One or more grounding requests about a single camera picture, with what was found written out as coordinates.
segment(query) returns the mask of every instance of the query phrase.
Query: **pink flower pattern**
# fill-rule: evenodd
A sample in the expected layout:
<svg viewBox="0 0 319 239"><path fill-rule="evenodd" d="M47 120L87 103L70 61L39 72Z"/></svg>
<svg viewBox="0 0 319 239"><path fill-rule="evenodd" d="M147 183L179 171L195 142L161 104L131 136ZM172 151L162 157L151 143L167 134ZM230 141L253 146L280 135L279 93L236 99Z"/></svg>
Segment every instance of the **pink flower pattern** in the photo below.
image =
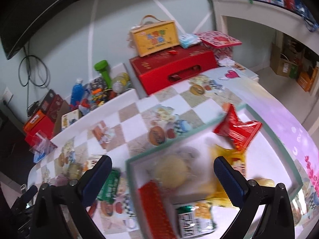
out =
<svg viewBox="0 0 319 239"><path fill-rule="evenodd" d="M307 163L307 174L309 176L309 179L311 180L315 190L317 193L319 193L319 172L317 175L314 175L314 170L311 167L311 162L309 161L309 156L305 156L305 161Z"/></svg>

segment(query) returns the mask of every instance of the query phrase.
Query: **yellow box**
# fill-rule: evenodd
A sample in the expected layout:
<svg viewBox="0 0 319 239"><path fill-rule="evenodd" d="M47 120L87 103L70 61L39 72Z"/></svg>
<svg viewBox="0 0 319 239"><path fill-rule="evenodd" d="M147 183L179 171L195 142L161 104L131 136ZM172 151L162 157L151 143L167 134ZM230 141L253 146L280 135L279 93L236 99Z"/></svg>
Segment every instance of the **yellow box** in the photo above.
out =
<svg viewBox="0 0 319 239"><path fill-rule="evenodd" d="M131 30L131 36L140 57L154 52L179 45L178 35L174 21L160 21L149 25L143 25L143 20L153 15L143 17L140 27Z"/></svg>

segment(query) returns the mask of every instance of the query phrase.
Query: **plastic bottle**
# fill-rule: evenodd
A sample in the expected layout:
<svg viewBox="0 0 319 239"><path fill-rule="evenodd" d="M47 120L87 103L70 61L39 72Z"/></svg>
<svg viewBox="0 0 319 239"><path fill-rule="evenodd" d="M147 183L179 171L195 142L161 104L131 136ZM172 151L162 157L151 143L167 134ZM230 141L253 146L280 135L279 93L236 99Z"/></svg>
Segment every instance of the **plastic bottle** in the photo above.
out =
<svg viewBox="0 0 319 239"><path fill-rule="evenodd" d="M82 97L84 94L82 82L83 80L81 78L77 78L77 82L72 88L71 105L74 107L77 105L77 102L80 104L82 101Z"/></svg>

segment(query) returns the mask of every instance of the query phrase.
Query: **wall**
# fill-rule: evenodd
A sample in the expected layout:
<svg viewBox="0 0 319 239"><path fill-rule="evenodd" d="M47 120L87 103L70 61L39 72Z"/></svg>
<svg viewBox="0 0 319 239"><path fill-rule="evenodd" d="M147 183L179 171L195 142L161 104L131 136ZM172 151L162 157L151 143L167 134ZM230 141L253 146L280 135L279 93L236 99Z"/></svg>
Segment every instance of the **wall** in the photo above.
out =
<svg viewBox="0 0 319 239"><path fill-rule="evenodd" d="M97 76L92 70L94 63L107 59L110 66L124 63L136 51L128 46L129 29L139 24L141 18L153 14L169 20L171 14L181 29L191 33L207 16L207 21L198 29L215 29L212 4L209 0L80 0L48 21L32 38L31 53L40 57L50 70L49 87L62 97L71 93L77 77L84 83ZM18 80L18 66L23 58L20 51L6 60L0 49L0 94L7 86L13 93L11 109L22 121L27 120L27 89ZM26 81L25 68L21 79ZM46 89L30 86L29 104L41 99Z"/></svg>
<svg viewBox="0 0 319 239"><path fill-rule="evenodd" d="M228 34L242 41L234 47L233 58L247 68L260 64L269 66L271 43L276 30L265 25L238 18L227 18Z"/></svg>

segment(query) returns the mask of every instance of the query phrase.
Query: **heart sticker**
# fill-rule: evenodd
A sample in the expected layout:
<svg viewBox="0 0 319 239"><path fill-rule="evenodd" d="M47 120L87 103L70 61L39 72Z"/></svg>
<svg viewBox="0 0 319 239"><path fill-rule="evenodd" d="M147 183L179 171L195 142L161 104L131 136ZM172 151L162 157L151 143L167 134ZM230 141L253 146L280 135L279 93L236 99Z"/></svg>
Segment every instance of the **heart sticker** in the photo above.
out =
<svg viewBox="0 0 319 239"><path fill-rule="evenodd" d="M233 70L229 70L229 71L225 74L225 76L226 76L227 78L229 78L229 79L233 79L233 78L239 77L239 75L238 75L235 71L233 71Z"/></svg>

